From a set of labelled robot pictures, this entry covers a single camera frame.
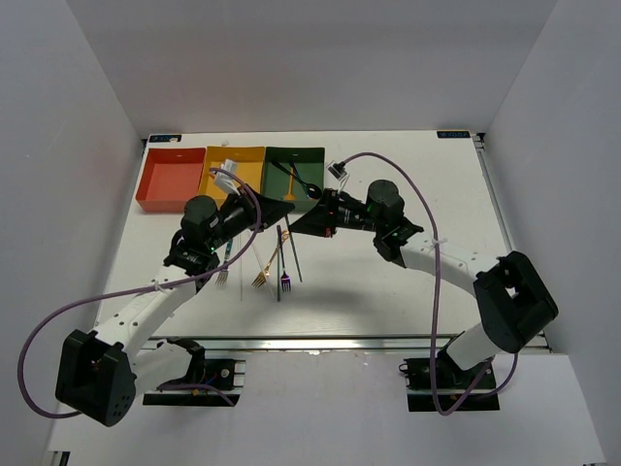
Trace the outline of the teal chopstick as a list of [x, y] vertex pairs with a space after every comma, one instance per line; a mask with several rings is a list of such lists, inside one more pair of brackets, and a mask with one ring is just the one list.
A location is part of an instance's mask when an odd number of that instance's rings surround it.
[[280, 235], [277, 233], [277, 273], [276, 273], [276, 289], [277, 289], [277, 301], [281, 301], [281, 289], [280, 289]]
[[285, 220], [285, 225], [286, 225], [286, 228], [287, 228], [287, 231], [288, 231], [289, 241], [291, 243], [291, 248], [292, 248], [292, 253], [293, 253], [293, 257], [294, 257], [295, 267], [296, 267], [297, 274], [298, 274], [298, 279], [299, 279], [299, 282], [302, 283], [303, 282], [303, 275], [302, 275], [302, 271], [301, 271], [301, 266], [300, 266], [299, 256], [298, 256], [298, 253], [297, 253], [295, 239], [294, 239], [294, 236], [293, 236], [293, 231], [292, 231], [291, 226], [290, 226], [289, 216], [285, 215], [284, 220]]

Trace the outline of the orange spoon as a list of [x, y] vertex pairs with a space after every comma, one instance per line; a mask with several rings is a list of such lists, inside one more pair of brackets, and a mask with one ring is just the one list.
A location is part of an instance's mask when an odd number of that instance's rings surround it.
[[287, 185], [287, 190], [285, 194], [283, 195], [283, 199], [285, 201], [294, 201], [295, 200], [295, 195], [293, 193], [294, 173], [291, 169], [285, 169], [285, 173], [287, 175], [288, 185]]

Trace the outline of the black spoon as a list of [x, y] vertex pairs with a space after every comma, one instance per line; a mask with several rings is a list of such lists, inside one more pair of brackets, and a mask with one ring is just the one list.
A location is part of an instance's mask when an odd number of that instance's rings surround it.
[[286, 170], [284, 168], [284, 166], [282, 164], [280, 164], [277, 161], [272, 161], [271, 164], [273, 166], [275, 166], [276, 168], [278, 168], [281, 172], [285, 173], [287, 172], [289, 175], [292, 176], [292, 178], [298, 182], [298, 184], [302, 187], [302, 189], [305, 191], [305, 194], [313, 200], [318, 200], [321, 195], [322, 195], [322, 189], [313, 183], [307, 183], [305, 182], [301, 176], [300, 173], [297, 169], [297, 167], [295, 166], [295, 164], [293, 162], [289, 163], [289, 169]]

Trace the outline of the thin white chopstick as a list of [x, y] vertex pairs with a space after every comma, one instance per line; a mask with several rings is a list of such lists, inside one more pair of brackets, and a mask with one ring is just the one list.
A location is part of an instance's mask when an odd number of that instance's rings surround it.
[[[237, 238], [237, 246], [238, 246], [238, 252], [241, 251], [242, 249], [242, 239], [241, 237]], [[242, 259], [240, 258], [237, 261], [237, 267], [238, 267], [238, 289], [239, 289], [239, 300], [240, 302], [243, 302], [244, 300], [244, 273], [243, 273], [243, 262]]]

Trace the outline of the purple fork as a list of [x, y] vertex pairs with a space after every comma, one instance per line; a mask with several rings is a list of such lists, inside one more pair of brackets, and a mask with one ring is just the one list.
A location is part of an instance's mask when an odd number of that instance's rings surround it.
[[278, 300], [281, 299], [283, 293], [291, 291], [291, 280], [286, 272], [284, 251], [283, 251], [283, 232], [280, 225], [277, 225], [278, 234], [278, 273], [279, 273], [279, 291]]

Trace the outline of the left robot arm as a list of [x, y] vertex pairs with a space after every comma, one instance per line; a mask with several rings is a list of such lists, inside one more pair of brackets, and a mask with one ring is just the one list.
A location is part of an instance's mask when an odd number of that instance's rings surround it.
[[260, 232], [294, 209], [292, 203], [251, 191], [228, 195], [222, 205], [206, 195], [190, 199], [150, 291], [132, 300], [89, 332], [64, 341], [56, 398], [111, 427], [134, 399], [160, 386], [194, 389], [206, 376], [205, 351], [182, 337], [143, 349], [153, 333], [209, 281], [220, 260], [217, 250], [243, 231]]

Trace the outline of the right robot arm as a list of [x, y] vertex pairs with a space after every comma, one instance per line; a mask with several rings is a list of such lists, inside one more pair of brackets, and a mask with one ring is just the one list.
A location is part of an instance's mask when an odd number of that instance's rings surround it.
[[559, 314], [526, 254], [513, 250], [505, 256], [486, 256], [441, 245], [406, 218], [405, 201], [390, 181], [372, 182], [365, 201], [326, 189], [290, 226], [293, 233], [322, 238], [339, 229], [374, 233], [374, 247], [384, 260], [439, 275], [474, 298], [480, 322], [450, 340], [430, 368], [449, 386], [470, 384], [474, 371], [500, 352], [520, 352]]

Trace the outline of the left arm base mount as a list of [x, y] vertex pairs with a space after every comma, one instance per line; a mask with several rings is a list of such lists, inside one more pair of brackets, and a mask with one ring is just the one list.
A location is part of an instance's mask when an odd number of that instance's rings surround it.
[[230, 356], [206, 355], [198, 342], [187, 338], [169, 338], [157, 343], [172, 344], [190, 355], [182, 377], [166, 381], [174, 389], [159, 389], [143, 395], [144, 406], [162, 407], [235, 407], [244, 386], [245, 362]]

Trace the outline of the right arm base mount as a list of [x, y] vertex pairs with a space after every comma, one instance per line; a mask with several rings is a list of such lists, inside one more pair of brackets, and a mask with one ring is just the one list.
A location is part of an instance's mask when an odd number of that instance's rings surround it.
[[[459, 406], [459, 412], [497, 412], [500, 409], [497, 394], [488, 395], [496, 386], [496, 378], [489, 363], [481, 362], [468, 371], [452, 369], [437, 358], [437, 388], [441, 408], [447, 411], [485, 369], [473, 391]], [[431, 413], [436, 410], [431, 388], [431, 364], [428, 357], [405, 359], [399, 371], [406, 379], [408, 409], [411, 413]]]

